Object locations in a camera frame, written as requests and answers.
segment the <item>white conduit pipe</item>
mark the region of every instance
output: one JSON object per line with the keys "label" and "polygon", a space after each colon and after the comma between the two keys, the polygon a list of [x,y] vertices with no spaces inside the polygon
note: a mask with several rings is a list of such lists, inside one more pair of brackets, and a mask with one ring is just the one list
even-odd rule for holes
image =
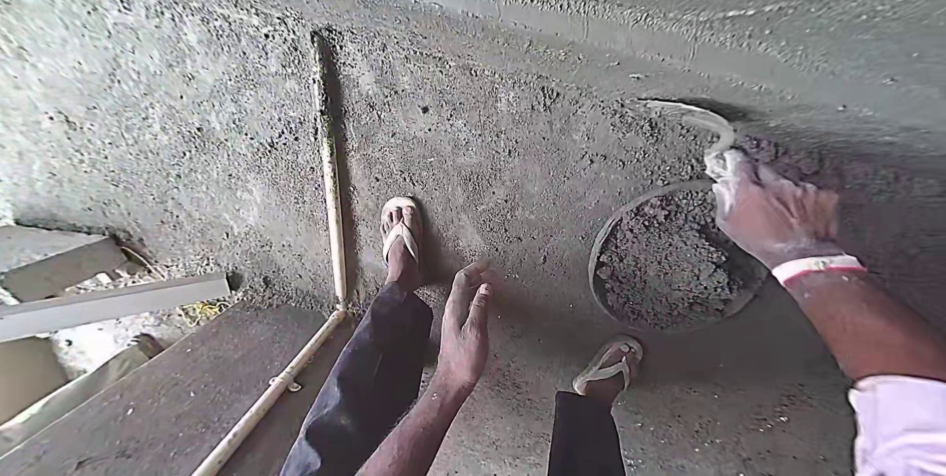
{"label": "white conduit pipe", "polygon": [[270,386],[263,392],[263,396],[259,397],[254,405],[243,414],[243,417],[234,424],[230,432],[223,436],[223,440],[210,452],[210,455],[203,460],[203,463],[197,467],[197,470],[194,470],[191,476],[214,476],[219,472],[223,464],[230,459],[230,456],[232,456],[237,450],[237,447],[240,446],[240,443],[253,431],[256,424],[263,418],[263,415],[276,403],[276,399],[286,391],[286,388],[294,383],[296,375],[305,369],[305,366],[308,365],[308,361],[311,360],[315,351],[322,346],[322,343],[328,339],[328,336],[332,335],[332,330],[338,326],[338,323],[340,323],[344,317],[345,312],[342,309],[335,310],[332,313],[328,320],[325,321],[325,325],[322,325],[322,328],[319,328],[319,331],[312,336],[312,339],[308,340],[308,343],[306,343],[301,351],[299,351],[299,354],[290,361],[286,369],[270,380]]}
{"label": "white conduit pipe", "polygon": [[191,476],[214,476],[230,459],[240,443],[246,439],[263,415],[270,410],[276,399],[286,389],[295,383],[295,376],[302,371],[315,351],[332,335],[332,331],[345,317],[345,297],[348,286],[345,281],[345,249],[341,235],[341,204],[338,200],[338,171],[336,167],[335,137],[332,133],[331,119],[326,111],[325,97],[325,67],[322,63],[321,49],[324,44],[322,36],[312,34],[312,106],[315,109],[316,127],[319,130],[319,150],[322,154],[322,173],[325,184],[325,212],[328,217],[328,241],[332,252],[332,276],[335,284],[335,295],[338,300],[338,309],[325,321],[325,325],[312,336],[299,354],[290,361],[290,364],[278,376],[270,380],[270,386],[263,392],[262,397],[240,418],[230,429],[217,447],[203,460]]}

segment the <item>black trousers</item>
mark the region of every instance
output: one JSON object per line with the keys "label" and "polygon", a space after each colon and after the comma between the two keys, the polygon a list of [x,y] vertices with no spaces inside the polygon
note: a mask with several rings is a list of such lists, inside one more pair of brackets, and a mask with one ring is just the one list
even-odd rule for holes
{"label": "black trousers", "polygon": [[[420,388],[433,313],[389,284],[338,356],[305,416],[281,476],[351,476],[368,460]],[[555,396],[550,476],[621,475],[610,408],[574,393]]]}

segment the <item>concrete wall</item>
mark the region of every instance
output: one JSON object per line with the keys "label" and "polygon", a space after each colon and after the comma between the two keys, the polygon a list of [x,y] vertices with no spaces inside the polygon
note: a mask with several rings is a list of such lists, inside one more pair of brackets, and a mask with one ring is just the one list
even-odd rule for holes
{"label": "concrete wall", "polygon": [[428,1],[842,112],[818,122],[834,131],[941,143],[924,140],[944,125],[946,0]]}

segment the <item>wrist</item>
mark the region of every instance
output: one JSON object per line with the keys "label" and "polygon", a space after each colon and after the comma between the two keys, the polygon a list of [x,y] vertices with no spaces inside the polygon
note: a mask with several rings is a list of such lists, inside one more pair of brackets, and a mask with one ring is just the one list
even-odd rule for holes
{"label": "wrist", "polygon": [[841,249],[834,241],[816,241],[779,249],[776,252],[766,252],[764,255],[759,256],[759,261],[770,270],[773,270],[781,264],[792,260],[811,258],[813,256],[834,256],[843,253],[844,249]]}
{"label": "wrist", "polygon": [[443,397],[444,400],[459,401],[463,404],[464,400],[473,392],[474,387],[476,387],[476,382],[469,385],[468,382],[456,381],[450,374],[445,374],[438,368],[433,373],[431,385],[428,386],[427,390],[437,397]]}

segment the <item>sandal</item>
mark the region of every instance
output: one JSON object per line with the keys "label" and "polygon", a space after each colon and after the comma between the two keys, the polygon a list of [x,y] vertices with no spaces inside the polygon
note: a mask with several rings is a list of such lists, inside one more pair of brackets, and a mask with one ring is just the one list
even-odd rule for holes
{"label": "sandal", "polygon": [[[605,356],[619,347],[622,351],[626,351],[627,354],[621,358],[621,361],[618,361],[614,365],[603,367],[602,362],[605,360]],[[631,384],[631,368],[627,364],[628,356],[631,356],[631,360],[633,360],[635,364],[641,363],[644,357],[644,348],[641,342],[636,338],[624,334],[611,338],[611,340],[602,345],[598,354],[591,359],[588,366],[585,367],[585,370],[575,376],[575,379],[572,381],[572,387],[575,393],[585,395],[585,387],[589,382],[603,380],[617,373],[623,374],[624,389],[627,389],[627,386]]]}
{"label": "sandal", "polygon": [[[396,208],[412,208],[413,216],[417,219],[417,223],[420,225],[419,228],[423,230],[423,221],[420,219],[420,212],[417,210],[417,203],[414,202],[410,197],[393,197],[388,200],[384,207],[381,208],[381,219],[384,220],[384,217],[388,213],[394,211]],[[388,253],[391,252],[391,246],[395,244],[395,241],[398,238],[404,238],[404,246],[407,248],[414,260],[417,260],[417,266],[420,267],[420,255],[419,249],[417,247],[417,241],[414,239],[413,234],[407,225],[404,224],[403,219],[396,222],[395,226],[391,228],[388,232],[387,237],[384,239],[384,247],[381,248],[381,257],[384,259],[385,266],[388,264]]]}

